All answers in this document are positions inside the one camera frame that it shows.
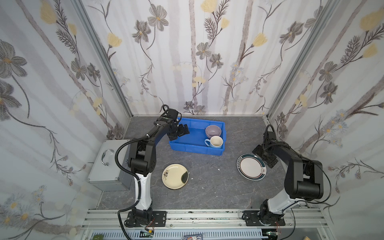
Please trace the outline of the green rimmed white plate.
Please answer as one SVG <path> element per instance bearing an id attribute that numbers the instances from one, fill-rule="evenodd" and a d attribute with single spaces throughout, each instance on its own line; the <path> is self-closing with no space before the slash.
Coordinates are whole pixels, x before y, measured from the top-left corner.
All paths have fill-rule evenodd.
<path id="1" fill-rule="evenodd" d="M 260 181 L 267 174 L 267 166 L 254 154 L 243 154 L 237 159 L 237 169 L 241 176 L 250 181 Z"/>

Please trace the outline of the cream ceramic mug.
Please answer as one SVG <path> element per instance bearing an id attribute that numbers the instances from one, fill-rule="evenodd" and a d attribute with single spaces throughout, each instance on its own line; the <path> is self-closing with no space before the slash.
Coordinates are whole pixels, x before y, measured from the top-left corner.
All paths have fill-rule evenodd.
<path id="1" fill-rule="evenodd" d="M 220 136 L 213 136 L 210 139 L 205 139 L 205 144 L 211 148 L 221 148 L 224 140 Z"/>

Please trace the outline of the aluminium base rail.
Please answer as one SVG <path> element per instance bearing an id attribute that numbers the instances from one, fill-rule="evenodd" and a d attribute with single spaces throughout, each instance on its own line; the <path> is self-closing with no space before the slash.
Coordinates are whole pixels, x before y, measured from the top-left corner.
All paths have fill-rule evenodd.
<path id="1" fill-rule="evenodd" d="M 270 225 L 259 222 L 251 210 L 158 210 L 147 226 L 134 223 L 122 213 L 120 227 L 116 210 L 89 210 L 77 240 L 334 240 L 323 213 L 318 209 L 288 210 Z"/>

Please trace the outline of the grey metal case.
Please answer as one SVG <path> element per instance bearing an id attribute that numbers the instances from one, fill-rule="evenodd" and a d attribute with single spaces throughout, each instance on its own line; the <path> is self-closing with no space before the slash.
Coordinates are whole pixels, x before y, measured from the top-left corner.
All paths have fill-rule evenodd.
<path id="1" fill-rule="evenodd" d="M 107 140 L 102 144 L 88 176 L 91 185 L 104 192 L 127 191 L 131 188 L 133 177 L 115 163 L 117 149 L 126 142 L 128 140 Z"/>

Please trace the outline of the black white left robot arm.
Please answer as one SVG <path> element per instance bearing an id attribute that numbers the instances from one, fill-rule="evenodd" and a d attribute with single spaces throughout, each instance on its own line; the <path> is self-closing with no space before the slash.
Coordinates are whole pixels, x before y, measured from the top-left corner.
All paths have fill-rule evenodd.
<path id="1" fill-rule="evenodd" d="M 181 125 L 181 114 L 175 117 L 163 116 L 154 122 L 154 127 L 144 136 L 129 141 L 127 162 L 129 172 L 135 179 L 135 206 L 132 218 L 136 223 L 149 225 L 153 221 L 153 207 L 150 193 L 151 175 L 157 163 L 156 146 L 164 136 L 173 141 L 188 135 L 187 125 Z"/>

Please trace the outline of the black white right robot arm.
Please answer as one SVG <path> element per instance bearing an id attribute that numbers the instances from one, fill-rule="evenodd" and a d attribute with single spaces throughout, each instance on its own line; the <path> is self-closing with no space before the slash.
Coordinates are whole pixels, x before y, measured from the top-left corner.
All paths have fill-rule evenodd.
<path id="1" fill-rule="evenodd" d="M 264 200 L 258 218 L 268 226 L 284 217 L 284 211 L 298 203 L 319 200 L 324 195 L 323 166 L 293 150 L 287 143 L 269 142 L 258 145 L 253 154 L 261 157 L 268 167 L 278 160 L 287 165 L 284 189 L 271 199 Z"/>

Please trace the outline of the blue plastic bin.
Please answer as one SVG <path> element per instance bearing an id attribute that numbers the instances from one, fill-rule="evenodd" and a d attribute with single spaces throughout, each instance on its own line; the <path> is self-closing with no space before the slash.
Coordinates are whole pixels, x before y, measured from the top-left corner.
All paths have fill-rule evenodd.
<path id="1" fill-rule="evenodd" d="M 181 124 L 187 125 L 190 133 L 179 137 L 177 140 L 169 141 L 172 150 L 214 156 L 221 156 L 223 154 L 227 138 L 226 125 L 224 122 L 183 118 Z M 219 148 L 213 148 L 206 145 L 205 139 L 208 139 L 208 137 L 205 130 L 211 125 L 218 126 L 222 130 L 220 137 L 223 139 L 224 143 Z"/>

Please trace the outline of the lilac ceramic bowl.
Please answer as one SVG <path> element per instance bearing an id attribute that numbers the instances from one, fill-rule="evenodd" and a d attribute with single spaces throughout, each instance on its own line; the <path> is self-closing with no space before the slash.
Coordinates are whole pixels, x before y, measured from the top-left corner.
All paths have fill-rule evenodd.
<path id="1" fill-rule="evenodd" d="M 205 133 L 208 139 L 211 139 L 215 136 L 220 137 L 222 134 L 222 129 L 216 125 L 210 125 L 206 127 Z"/>

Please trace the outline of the yellow floral plate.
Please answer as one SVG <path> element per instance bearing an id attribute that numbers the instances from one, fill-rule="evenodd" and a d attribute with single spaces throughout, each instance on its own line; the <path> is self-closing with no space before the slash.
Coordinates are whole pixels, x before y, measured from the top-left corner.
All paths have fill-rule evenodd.
<path id="1" fill-rule="evenodd" d="M 181 164 L 171 164 L 162 173 L 163 184 L 171 190 L 178 190 L 186 185 L 189 179 L 189 172 Z"/>

